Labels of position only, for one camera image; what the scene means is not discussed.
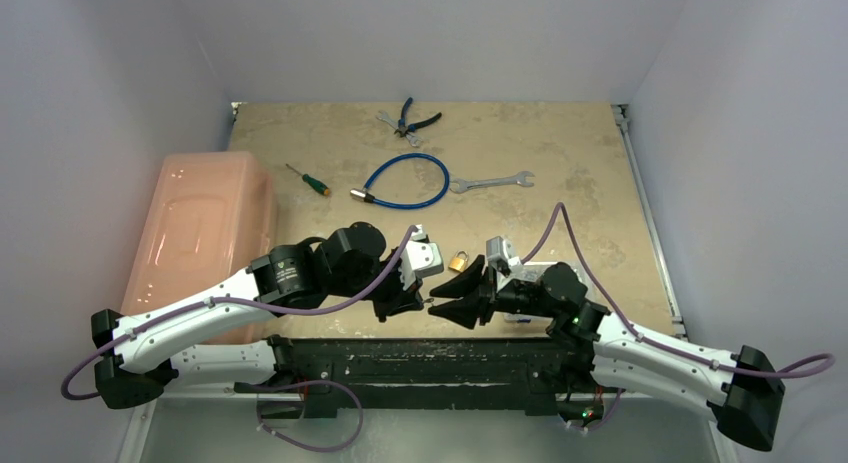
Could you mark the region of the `brass padlock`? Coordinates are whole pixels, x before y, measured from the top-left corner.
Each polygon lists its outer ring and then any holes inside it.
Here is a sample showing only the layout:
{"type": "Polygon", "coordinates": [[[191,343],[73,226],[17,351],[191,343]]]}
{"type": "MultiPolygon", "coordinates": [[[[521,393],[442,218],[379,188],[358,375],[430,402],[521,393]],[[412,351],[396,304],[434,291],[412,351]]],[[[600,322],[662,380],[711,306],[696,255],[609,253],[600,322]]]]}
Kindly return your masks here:
{"type": "Polygon", "coordinates": [[[469,255],[465,251],[458,251],[449,261],[448,269],[457,274],[462,273],[469,264],[469,255]]]}

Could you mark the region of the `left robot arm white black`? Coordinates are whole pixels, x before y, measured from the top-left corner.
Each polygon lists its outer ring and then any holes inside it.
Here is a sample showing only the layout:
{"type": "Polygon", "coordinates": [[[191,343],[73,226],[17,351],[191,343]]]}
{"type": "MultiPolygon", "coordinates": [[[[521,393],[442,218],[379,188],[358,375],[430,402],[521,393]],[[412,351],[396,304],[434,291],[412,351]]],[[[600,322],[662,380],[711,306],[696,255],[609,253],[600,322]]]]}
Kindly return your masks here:
{"type": "Polygon", "coordinates": [[[270,341],[213,347],[209,340],[273,318],[331,313],[369,301],[379,321],[423,307],[424,278],[443,269],[438,246],[422,226],[411,227],[394,250],[365,222],[279,245],[224,281],[156,310],[124,316],[105,309],[91,317],[98,348],[96,395],[110,409],[127,409],[161,396],[169,386],[232,378],[284,392],[297,382],[298,365],[270,341]]]}

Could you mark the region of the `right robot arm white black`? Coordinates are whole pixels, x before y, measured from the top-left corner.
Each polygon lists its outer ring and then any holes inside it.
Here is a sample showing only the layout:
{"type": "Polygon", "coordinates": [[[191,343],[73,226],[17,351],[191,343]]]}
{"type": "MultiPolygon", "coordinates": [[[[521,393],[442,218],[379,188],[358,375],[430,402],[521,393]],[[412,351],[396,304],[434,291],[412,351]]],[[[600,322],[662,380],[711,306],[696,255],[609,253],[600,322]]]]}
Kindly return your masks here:
{"type": "Polygon", "coordinates": [[[487,324],[497,313],[547,319],[545,332],[563,347],[565,359],[539,375],[555,385],[664,399],[714,422],[745,447],[768,452],[774,446],[785,386],[771,377],[774,368],[762,351],[717,350],[626,325],[589,299],[587,286],[566,263],[501,272],[477,258],[430,294],[443,302],[429,314],[467,329],[487,324]]]}

